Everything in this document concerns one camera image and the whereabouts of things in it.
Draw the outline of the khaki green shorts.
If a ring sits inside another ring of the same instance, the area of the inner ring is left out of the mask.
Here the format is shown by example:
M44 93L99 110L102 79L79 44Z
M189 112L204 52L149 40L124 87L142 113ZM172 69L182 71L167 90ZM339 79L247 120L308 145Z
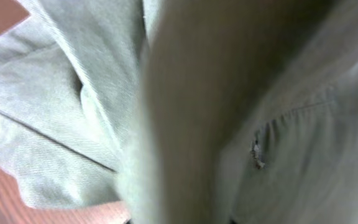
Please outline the khaki green shorts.
M32 208L358 223L358 1L23 1L0 167Z

